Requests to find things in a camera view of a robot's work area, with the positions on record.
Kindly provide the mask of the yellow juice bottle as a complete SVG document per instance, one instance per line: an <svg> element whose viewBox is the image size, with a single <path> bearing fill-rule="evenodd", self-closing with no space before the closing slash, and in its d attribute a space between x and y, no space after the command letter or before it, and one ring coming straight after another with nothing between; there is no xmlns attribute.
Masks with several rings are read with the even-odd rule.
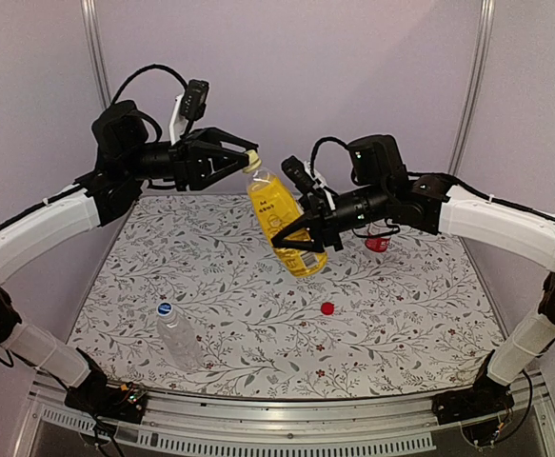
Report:
<svg viewBox="0 0 555 457"><path fill-rule="evenodd" d="M247 193L269 246L287 271L296 278L315 274L327 263L326 253L274 248L269 241L280 229L297 219L301 208L278 176L263 165L247 176Z"/></svg>

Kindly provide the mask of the clear bottle red label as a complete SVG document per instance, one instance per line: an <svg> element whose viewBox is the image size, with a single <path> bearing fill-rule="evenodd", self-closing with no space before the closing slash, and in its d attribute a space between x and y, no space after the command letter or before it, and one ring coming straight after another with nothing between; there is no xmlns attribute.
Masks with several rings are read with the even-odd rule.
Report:
<svg viewBox="0 0 555 457"><path fill-rule="evenodd" d="M365 246L372 252L382 253L388 248L391 229L385 226L371 225L367 228Z"/></svg>

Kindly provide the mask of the red bottle cap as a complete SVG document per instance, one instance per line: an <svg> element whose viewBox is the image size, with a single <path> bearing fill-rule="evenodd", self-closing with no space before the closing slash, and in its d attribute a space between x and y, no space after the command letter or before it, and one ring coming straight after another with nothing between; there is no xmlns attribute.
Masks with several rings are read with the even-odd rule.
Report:
<svg viewBox="0 0 555 457"><path fill-rule="evenodd" d="M332 315L335 312L335 306L330 302L324 302L320 310L324 315Z"/></svg>

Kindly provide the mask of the clear bottle blue cap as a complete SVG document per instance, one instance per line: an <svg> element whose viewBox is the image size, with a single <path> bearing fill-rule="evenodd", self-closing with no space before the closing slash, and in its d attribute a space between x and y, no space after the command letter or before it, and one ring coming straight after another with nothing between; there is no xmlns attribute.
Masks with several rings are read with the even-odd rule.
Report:
<svg viewBox="0 0 555 457"><path fill-rule="evenodd" d="M156 308L157 332L173 360L173 364L185 372L203 367L203 354L194 328L188 319L170 303Z"/></svg>

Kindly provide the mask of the beige bottle cap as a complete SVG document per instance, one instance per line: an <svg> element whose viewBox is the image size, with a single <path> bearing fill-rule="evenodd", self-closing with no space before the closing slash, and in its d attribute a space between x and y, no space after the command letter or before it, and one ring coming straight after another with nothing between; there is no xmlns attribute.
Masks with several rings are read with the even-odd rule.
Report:
<svg viewBox="0 0 555 457"><path fill-rule="evenodd" d="M262 166L262 160L256 149L248 150L246 155L248 157L248 164L242 168L242 172L250 174Z"/></svg>

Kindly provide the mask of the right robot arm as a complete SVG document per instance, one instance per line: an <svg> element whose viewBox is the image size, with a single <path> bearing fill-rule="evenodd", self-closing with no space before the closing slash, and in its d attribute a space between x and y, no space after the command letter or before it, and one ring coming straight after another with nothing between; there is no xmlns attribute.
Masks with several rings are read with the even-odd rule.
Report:
<svg viewBox="0 0 555 457"><path fill-rule="evenodd" d="M357 189L332 195L320 189L313 165L290 157L284 174L303 194L304 213L270 239L276 248L321 252L342 249L341 233L383 220L430 234L449 234L524 257L548 275L544 295L483 363L465 407L484 415L502 397L500 386L555 340L555 215L473 189L446 173L411 173L391 135L375 134L345 146Z"/></svg>

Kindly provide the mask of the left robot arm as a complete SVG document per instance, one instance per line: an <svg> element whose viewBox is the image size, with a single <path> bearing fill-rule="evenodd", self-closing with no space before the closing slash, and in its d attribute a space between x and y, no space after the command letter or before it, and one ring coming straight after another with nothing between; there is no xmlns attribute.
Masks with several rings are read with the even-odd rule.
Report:
<svg viewBox="0 0 555 457"><path fill-rule="evenodd" d="M178 191L194 191L258 161L256 144L217 128L189 130L203 106L189 109L178 96L170 138L131 100L110 105L91 126L97 142L93 171L58 194L0 224L0 347L22 357L75 390L94 413L113 406L100 368L81 351L24 321L3 286L19 269L79 234L124 216L147 180L162 179Z"/></svg>

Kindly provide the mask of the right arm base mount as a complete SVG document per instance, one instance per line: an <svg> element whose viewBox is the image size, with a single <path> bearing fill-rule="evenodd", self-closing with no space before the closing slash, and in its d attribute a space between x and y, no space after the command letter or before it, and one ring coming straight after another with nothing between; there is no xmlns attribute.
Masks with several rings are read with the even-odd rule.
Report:
<svg viewBox="0 0 555 457"><path fill-rule="evenodd" d="M509 386L502 386L482 373L470 387L433 396L431 411L438 423L444 425L497 413L513 406Z"/></svg>

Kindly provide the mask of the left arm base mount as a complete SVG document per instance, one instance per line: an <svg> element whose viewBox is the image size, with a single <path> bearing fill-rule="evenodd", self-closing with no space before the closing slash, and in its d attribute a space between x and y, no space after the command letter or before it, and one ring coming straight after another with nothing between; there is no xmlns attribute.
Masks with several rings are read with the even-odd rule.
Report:
<svg viewBox="0 0 555 457"><path fill-rule="evenodd" d="M77 351L89 365L89 376L79 387L69 387L65 406L90 416L140 425L148 398L147 391L133 382L111 386L104 371L81 349Z"/></svg>

